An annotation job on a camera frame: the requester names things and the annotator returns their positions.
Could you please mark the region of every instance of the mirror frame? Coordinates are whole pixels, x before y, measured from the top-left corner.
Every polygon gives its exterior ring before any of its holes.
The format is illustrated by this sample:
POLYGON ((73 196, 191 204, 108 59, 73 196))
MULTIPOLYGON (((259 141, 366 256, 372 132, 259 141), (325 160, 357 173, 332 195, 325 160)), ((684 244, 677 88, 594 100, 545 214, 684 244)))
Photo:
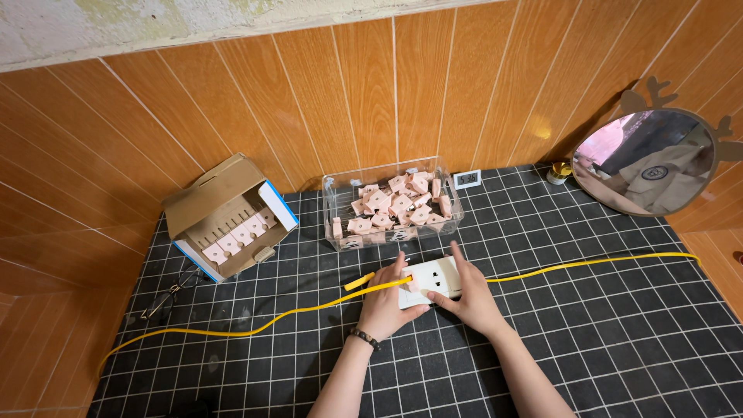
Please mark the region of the mirror frame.
POLYGON ((710 182, 714 179, 715 173, 717 172, 717 166, 720 164, 720 161, 743 161, 743 141, 720 141, 720 138, 733 135, 733 131, 730 130, 730 121, 732 118, 729 115, 723 116, 722 119, 720 119, 720 122, 718 123, 717 129, 714 129, 712 128, 712 125, 710 125, 710 123, 707 122, 702 116, 699 116, 694 112, 690 112, 686 109, 680 109, 680 108, 675 108, 675 107, 663 107, 664 105, 676 100, 676 98, 678 97, 678 94, 676 93, 661 97, 661 89, 667 87, 670 84, 671 84, 670 81, 664 81, 662 83, 659 83, 658 79, 655 78, 655 76, 651 76, 650 78, 648 78, 646 85, 648 88, 648 92, 650 93, 650 100, 651 100, 650 106, 647 105, 647 102, 645 101, 645 97, 643 97, 641 94, 637 93, 636 91, 632 91, 632 90, 623 91, 622 98, 620 100, 620 107, 622 111, 621 114, 617 116, 616 118, 611 119, 610 121, 604 123, 603 125, 591 131, 591 133, 588 134, 588 136, 586 136, 573 149, 573 151, 570 154, 570 167, 571 169, 574 169, 573 156, 575 155, 575 152, 578 150, 578 148, 581 145, 583 145, 583 143, 587 139, 589 139, 594 133, 596 133, 599 129, 602 129, 604 126, 609 125, 610 123, 613 123, 615 120, 623 118, 627 115, 631 115, 633 113, 646 112, 649 110, 671 110, 671 111, 678 112, 678 113, 681 113, 682 115, 686 115, 686 116, 693 118, 697 122, 701 123, 702 126, 710 133, 710 136, 712 137, 713 146, 715 147, 714 148, 715 159, 712 162, 712 167, 710 168, 710 175, 709 177, 707 177, 707 181, 699 188, 697 193, 695 193, 694 196, 680 208, 673 210, 671 212, 668 212, 668 213, 663 213, 663 214, 653 214, 653 213, 644 214, 644 213, 626 212, 619 208, 615 208, 614 206, 609 205, 605 202, 602 202, 601 200, 597 199, 596 196, 594 196, 590 191, 586 190, 586 188, 583 187, 582 184, 580 184, 580 181, 576 179, 576 183, 578 183, 580 188, 582 188, 583 191, 588 193, 592 198, 596 199, 596 201, 601 203, 602 205, 608 206, 611 209, 616 210, 617 212, 627 213, 628 215, 633 215, 633 216, 659 217, 659 216, 673 215, 674 213, 682 211, 686 206, 689 206, 691 202, 694 202, 694 200, 698 198, 699 195, 702 194, 702 192, 704 192, 707 186, 710 185, 710 182))

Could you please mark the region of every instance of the eyeglasses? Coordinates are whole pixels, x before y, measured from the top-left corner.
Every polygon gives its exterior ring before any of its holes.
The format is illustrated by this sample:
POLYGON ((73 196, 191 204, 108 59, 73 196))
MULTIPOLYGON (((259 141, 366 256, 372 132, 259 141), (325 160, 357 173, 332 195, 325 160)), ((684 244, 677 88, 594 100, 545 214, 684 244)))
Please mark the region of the eyeglasses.
POLYGON ((155 300, 149 305, 149 308, 142 312, 140 318, 147 321, 160 321, 170 315, 173 304, 178 301, 175 293, 181 289, 191 289, 196 287, 200 281, 206 280, 204 272, 196 264, 186 267, 184 272, 178 278, 178 282, 170 286, 167 293, 162 293, 155 297, 155 300))

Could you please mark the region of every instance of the black grid mat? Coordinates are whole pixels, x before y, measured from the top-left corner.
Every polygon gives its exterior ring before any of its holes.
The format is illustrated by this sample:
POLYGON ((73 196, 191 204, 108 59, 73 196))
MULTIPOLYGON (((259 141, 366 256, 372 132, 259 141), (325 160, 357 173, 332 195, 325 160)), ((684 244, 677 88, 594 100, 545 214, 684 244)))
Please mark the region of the black grid mat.
MULTIPOLYGON (((323 239, 318 192, 285 199, 301 227, 276 256, 225 283, 178 293, 166 324, 245 331, 274 314, 346 294, 339 283, 377 270, 398 250, 410 263, 464 252, 487 277, 607 254, 686 251, 662 218, 612 211, 547 167, 483 172, 461 190, 456 234, 336 253, 323 239)), ((154 327, 139 319, 185 257, 158 223, 116 345, 154 327)), ((726 417, 743 413, 743 329, 693 262, 681 258, 583 266, 491 283, 498 306, 581 417, 726 417)), ((303 417, 340 354, 361 302, 280 320, 257 336, 170 333, 137 342, 106 365, 90 417, 154 417, 205 399, 219 417, 303 417)), ((362 395, 365 417, 514 417, 487 341, 441 308, 382 343, 362 395)))

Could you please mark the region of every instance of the clear plastic storage box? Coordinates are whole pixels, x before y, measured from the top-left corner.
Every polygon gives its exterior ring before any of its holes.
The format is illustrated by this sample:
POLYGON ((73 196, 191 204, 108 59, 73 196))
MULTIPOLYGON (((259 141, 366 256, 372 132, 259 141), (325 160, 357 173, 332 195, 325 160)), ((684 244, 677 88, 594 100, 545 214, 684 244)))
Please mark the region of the clear plastic storage box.
MULTIPOLYGON (((432 213, 441 214, 438 203, 429 202, 432 213)), ((454 189, 454 181, 440 156, 420 158, 418 160, 380 165, 361 170, 328 174, 322 177, 322 215, 325 223, 325 238, 338 251, 353 250, 370 245, 382 245, 388 242, 407 241, 409 239, 447 235, 456 231, 464 217, 459 196, 454 189), (387 181, 405 173, 428 171, 441 179, 441 191, 449 196, 452 205, 451 219, 425 225, 413 225, 388 231, 371 232, 365 235, 352 236, 346 226, 350 219, 356 218, 351 202, 358 199, 358 189, 369 184, 378 184, 380 188, 389 187, 387 181), (339 217, 343 227, 343 238, 333 237, 333 218, 339 217)))

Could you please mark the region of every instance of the digital clock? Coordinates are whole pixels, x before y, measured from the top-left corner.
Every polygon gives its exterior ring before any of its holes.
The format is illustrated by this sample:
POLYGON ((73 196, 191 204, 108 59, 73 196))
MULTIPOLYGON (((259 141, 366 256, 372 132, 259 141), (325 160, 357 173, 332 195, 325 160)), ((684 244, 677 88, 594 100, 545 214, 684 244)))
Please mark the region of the digital clock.
POLYGON ((482 177, 480 176, 480 170, 467 171, 464 173, 457 173, 452 175, 454 178, 454 188, 456 190, 464 189, 472 186, 479 186, 482 183, 482 177))

